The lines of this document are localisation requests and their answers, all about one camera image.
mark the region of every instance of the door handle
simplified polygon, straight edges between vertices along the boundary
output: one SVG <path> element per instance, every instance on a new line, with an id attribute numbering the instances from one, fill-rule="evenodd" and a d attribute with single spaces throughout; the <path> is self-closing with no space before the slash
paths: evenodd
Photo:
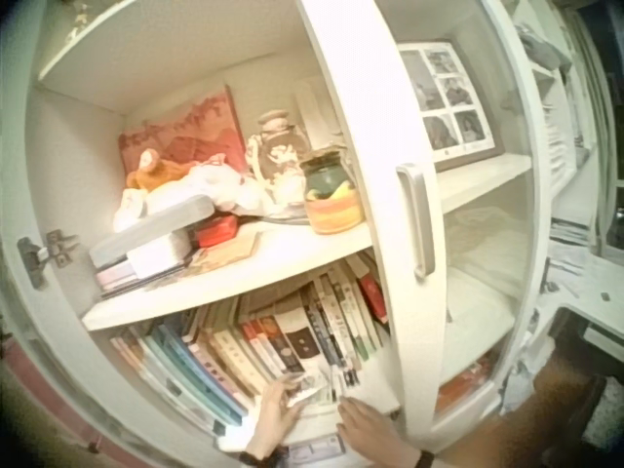
<path id="1" fill-rule="evenodd" d="M 436 270 L 433 226 L 425 177 L 422 170 L 414 163 L 397 166 L 397 175 L 409 193 L 409 222 L 412 232 L 417 237 L 417 242 L 414 243 L 419 256 L 414 267 L 414 274 L 420 280 L 424 280 Z"/>

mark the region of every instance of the cabinet hinge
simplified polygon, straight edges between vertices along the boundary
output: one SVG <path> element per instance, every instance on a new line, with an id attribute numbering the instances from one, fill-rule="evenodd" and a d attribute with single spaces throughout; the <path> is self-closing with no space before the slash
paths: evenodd
<path id="1" fill-rule="evenodd" d="M 60 229 L 56 229 L 46 234 L 44 247 L 33 244 L 27 237 L 18 240 L 19 255 L 33 288 L 41 290 L 45 286 L 43 269 L 51 259 L 58 268 L 64 268 L 71 263 L 69 253 L 79 245 L 78 242 L 74 242 L 76 239 L 78 236 L 63 237 Z"/>

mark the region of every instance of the white cabinet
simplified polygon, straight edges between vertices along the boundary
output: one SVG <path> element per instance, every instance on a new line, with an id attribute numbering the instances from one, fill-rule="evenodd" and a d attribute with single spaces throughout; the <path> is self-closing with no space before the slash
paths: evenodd
<path id="1" fill-rule="evenodd" d="M 545 148 L 539 95 L 498 0 L 126 0 L 64 47 L 70 13 L 58 2 L 47 8 L 29 2 L 8 40 L 3 35 L 2 59 L 14 66 L 2 75 L 2 258 L 50 355 L 133 435 L 122 443 L 145 457 L 156 448 L 184 465 L 236 464 L 122 362 L 107 340 L 111 328 L 243 293 L 368 247 L 391 331 L 367 373 L 383 400 L 371 403 L 386 411 L 400 405 L 407 436 L 431 449 L 461 437 L 495 406 L 533 308 L 550 218 L 548 173 L 537 157 Z M 474 71 L 500 154 L 437 172 L 396 44 L 440 38 L 456 44 Z M 296 116 L 294 85 L 314 76 L 324 77 L 355 156 L 367 222 L 334 236 L 257 225 L 266 236 L 247 260 L 97 302 L 87 250 L 110 232 L 119 204 L 119 133 L 225 83 L 248 137 L 263 111 L 286 108 Z M 520 112 L 504 108 L 510 94 Z M 46 285 L 35 290 L 17 243 L 28 237 L 41 246 L 54 229 L 78 235 L 81 245 L 71 264 L 46 266 Z M 482 384 L 436 412 L 440 387 L 486 353 L 491 372 Z M 336 418 L 319 422 L 314 434 L 298 426 L 293 438 L 329 434 Z"/>

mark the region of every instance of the picture frame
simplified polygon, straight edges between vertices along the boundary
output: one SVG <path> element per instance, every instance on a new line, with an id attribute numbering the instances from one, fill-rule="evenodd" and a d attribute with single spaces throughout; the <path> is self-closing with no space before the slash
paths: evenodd
<path id="1" fill-rule="evenodd" d="M 504 152 L 496 122 L 468 61 L 449 40 L 397 45 L 408 71 L 438 171 Z"/>

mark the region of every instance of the watch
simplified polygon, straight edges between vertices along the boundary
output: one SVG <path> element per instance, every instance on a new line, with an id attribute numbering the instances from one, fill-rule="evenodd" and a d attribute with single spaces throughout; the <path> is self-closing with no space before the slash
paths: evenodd
<path id="1" fill-rule="evenodd" d="M 414 468 L 431 468 L 435 457 L 430 451 L 423 450 Z"/>
<path id="2" fill-rule="evenodd" d="M 243 451 L 239 457 L 238 461 L 247 466 L 257 466 L 260 468 L 274 468 L 278 465 L 280 460 L 284 457 L 285 451 L 283 448 L 276 448 L 273 453 L 271 453 L 266 458 L 262 458 L 258 460 L 253 455 Z"/>

